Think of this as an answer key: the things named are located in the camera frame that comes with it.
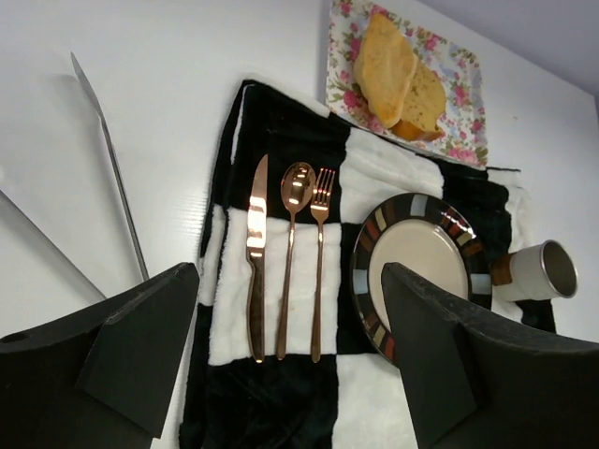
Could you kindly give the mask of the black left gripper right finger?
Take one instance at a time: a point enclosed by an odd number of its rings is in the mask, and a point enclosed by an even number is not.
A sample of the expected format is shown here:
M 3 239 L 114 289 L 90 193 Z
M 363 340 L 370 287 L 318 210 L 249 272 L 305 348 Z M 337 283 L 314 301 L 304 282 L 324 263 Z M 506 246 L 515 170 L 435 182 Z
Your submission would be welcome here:
M 381 284 L 421 448 L 594 448 L 598 346 L 506 319 L 399 263 Z

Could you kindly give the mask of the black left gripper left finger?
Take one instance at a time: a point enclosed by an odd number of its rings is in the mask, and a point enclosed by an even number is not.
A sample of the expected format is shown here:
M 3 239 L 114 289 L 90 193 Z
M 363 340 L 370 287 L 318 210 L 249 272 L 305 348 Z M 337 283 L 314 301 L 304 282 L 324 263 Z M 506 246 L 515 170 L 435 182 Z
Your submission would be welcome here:
M 148 448 L 161 437 L 199 277 L 181 263 L 1 339 L 4 448 Z

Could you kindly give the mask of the light yellow bread slice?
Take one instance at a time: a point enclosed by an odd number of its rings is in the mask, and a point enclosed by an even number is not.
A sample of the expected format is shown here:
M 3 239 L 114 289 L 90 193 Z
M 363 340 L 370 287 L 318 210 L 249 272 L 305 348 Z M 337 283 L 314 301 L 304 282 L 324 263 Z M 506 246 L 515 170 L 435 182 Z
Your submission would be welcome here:
M 417 65 L 418 57 L 395 23 L 384 14 L 372 14 L 354 63 L 354 77 L 370 112 L 384 128 L 400 121 Z

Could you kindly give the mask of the silver metal tongs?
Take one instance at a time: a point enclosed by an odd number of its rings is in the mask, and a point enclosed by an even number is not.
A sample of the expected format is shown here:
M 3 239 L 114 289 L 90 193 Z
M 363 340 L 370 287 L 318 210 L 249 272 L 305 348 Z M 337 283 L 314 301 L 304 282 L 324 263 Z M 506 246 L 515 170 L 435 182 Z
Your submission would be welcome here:
M 1 86 L 1 193 L 105 297 L 148 277 L 105 115 L 73 53 L 11 57 Z

